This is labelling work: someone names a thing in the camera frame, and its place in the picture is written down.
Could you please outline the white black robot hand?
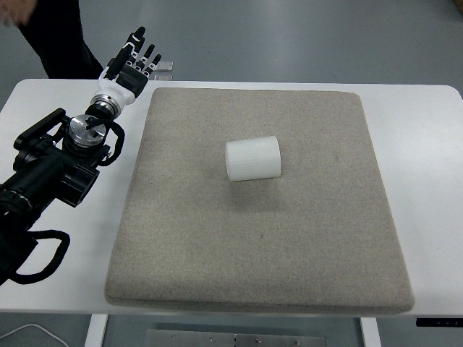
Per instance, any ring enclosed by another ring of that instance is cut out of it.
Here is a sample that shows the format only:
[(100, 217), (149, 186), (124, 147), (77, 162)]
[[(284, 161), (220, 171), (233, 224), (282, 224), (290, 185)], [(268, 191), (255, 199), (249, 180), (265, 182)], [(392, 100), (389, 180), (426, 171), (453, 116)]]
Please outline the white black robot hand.
[[(156, 70), (161, 55), (146, 66), (154, 51), (155, 45), (150, 44), (141, 56), (145, 38), (145, 27), (141, 26), (131, 33), (123, 48), (110, 60), (109, 65), (100, 74), (97, 81), (97, 91), (91, 103), (107, 103), (112, 106), (128, 106), (135, 102), (148, 83), (149, 76)], [(130, 66), (125, 66), (130, 54)]]

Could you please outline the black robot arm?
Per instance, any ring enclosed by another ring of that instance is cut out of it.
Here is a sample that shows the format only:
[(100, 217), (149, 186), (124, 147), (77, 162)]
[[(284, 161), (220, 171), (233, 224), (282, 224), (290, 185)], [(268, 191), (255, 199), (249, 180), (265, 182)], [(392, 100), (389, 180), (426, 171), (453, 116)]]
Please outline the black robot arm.
[[(98, 167), (120, 156), (125, 133), (115, 120), (135, 102), (161, 60), (153, 54), (154, 45), (141, 51), (144, 34), (145, 28), (139, 27), (129, 35), (98, 78), (98, 90), (83, 114), (69, 117), (58, 108), (14, 141), (14, 174), (1, 184), (2, 283), (37, 283), (64, 259), (70, 245), (67, 233), (31, 227), (54, 200), (78, 206), (98, 178)], [(59, 241), (51, 261), (40, 272), (19, 274), (43, 239)]]

